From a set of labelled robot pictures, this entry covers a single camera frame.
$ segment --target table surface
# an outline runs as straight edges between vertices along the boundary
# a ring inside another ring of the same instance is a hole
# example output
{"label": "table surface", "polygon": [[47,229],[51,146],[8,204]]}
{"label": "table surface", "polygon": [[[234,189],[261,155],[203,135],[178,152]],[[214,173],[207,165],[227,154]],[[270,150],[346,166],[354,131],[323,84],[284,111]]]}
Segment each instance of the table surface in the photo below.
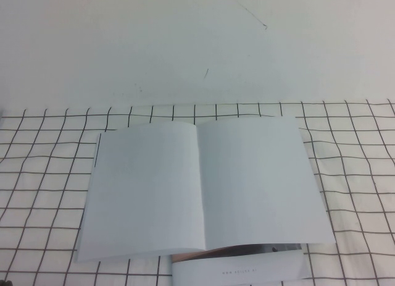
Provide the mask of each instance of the table surface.
{"label": "table surface", "polygon": [[168,257],[75,263],[96,137],[134,124],[295,116],[337,244],[305,245],[312,278],[395,284],[395,104],[260,103],[5,111],[0,279],[20,285],[171,285]]}

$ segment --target book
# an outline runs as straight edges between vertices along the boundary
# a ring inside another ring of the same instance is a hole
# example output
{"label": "book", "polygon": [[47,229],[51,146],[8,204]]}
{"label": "book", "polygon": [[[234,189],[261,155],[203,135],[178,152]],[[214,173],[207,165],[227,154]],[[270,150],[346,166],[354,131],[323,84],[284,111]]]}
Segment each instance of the book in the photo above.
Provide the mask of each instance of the book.
{"label": "book", "polygon": [[335,239],[291,117],[100,134],[77,260]]}

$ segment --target blank white page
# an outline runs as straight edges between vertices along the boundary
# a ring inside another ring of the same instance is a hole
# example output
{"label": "blank white page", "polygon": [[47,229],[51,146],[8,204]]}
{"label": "blank white page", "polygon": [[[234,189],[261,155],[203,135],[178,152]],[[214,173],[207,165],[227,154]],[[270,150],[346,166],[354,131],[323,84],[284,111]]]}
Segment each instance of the blank white page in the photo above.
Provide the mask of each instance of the blank white page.
{"label": "blank white page", "polygon": [[101,134],[78,260],[205,249],[196,127]]}
{"label": "blank white page", "polygon": [[335,242],[295,119],[227,119],[197,133],[208,250]]}

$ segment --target paper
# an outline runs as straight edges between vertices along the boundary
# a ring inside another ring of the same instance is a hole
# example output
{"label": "paper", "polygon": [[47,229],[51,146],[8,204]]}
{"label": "paper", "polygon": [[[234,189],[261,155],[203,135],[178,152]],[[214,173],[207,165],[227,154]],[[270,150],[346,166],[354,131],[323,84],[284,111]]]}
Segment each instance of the paper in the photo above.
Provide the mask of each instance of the paper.
{"label": "paper", "polygon": [[174,263],[173,286],[262,284],[310,276],[302,250]]}
{"label": "paper", "polygon": [[207,249],[334,242],[296,120],[197,127]]}
{"label": "paper", "polygon": [[196,127],[101,134],[78,261],[205,249]]}

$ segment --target white tablecloth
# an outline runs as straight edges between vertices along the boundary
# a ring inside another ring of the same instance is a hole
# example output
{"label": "white tablecloth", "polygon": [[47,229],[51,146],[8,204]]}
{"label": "white tablecloth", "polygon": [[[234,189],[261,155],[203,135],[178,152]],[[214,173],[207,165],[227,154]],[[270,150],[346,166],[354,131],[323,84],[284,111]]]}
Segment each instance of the white tablecloth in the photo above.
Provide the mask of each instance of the white tablecloth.
{"label": "white tablecloth", "polygon": [[283,115],[299,121],[337,240],[304,246],[312,278],[283,285],[395,285],[394,109],[383,100],[5,111],[0,279],[15,286],[171,285],[165,256],[73,261],[98,133],[164,120]]}

